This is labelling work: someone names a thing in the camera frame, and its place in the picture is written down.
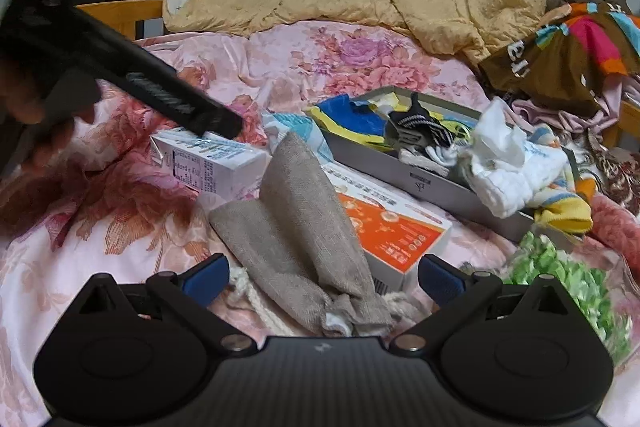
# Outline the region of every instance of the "green fluffy object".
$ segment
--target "green fluffy object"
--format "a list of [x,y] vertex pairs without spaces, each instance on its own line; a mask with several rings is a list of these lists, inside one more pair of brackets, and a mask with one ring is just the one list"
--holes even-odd
[[631,318],[613,311],[605,286],[606,272],[572,261],[564,250],[556,250],[546,235],[536,237],[527,232],[503,280],[511,284],[531,284],[541,273],[554,275],[564,285],[614,363],[624,360],[630,352]]

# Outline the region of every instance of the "blue gripper pad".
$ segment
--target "blue gripper pad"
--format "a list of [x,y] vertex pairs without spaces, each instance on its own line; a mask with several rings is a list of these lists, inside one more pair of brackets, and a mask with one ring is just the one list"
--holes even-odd
[[418,264],[418,283],[440,307],[466,291],[471,278],[434,254],[427,254]]
[[180,275],[182,291],[200,306],[207,307],[229,282],[229,261],[214,254]]

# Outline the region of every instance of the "gray fabric pouch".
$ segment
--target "gray fabric pouch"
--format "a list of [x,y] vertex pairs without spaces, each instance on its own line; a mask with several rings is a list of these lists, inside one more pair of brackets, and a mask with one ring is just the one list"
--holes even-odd
[[295,133],[276,149],[260,198],[209,220],[255,284],[312,333],[385,335],[395,324],[333,185]]

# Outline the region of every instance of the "floral bedsheet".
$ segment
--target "floral bedsheet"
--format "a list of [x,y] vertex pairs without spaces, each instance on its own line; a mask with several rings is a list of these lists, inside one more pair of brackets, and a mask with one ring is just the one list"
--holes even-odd
[[[297,112],[337,93],[401,86],[477,110],[489,103],[462,62],[429,57],[384,28],[300,22],[249,39],[179,34],[140,45],[240,112],[239,139],[257,146],[266,145],[262,108]],[[150,159],[149,135],[171,125],[104,85],[95,123],[78,124],[71,145],[44,176],[17,172],[0,187],[3,427],[37,427],[48,418],[31,374],[33,360],[91,274],[109,272],[120,283],[136,283],[158,270],[181,272],[212,252],[229,255],[196,194]],[[513,251],[494,233],[450,219],[451,261],[498,266]],[[227,299],[228,293],[210,309],[263,341],[267,328],[246,305]]]

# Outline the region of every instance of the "white box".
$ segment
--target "white box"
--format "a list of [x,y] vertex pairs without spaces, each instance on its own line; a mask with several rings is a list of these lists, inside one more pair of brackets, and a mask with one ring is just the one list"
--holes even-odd
[[226,201],[238,199],[256,187],[269,155],[246,143],[211,133],[199,138],[182,127],[151,137],[154,159],[185,185],[212,192]]
[[337,163],[322,166],[351,219],[381,294],[407,291],[417,262],[441,254],[452,223]]

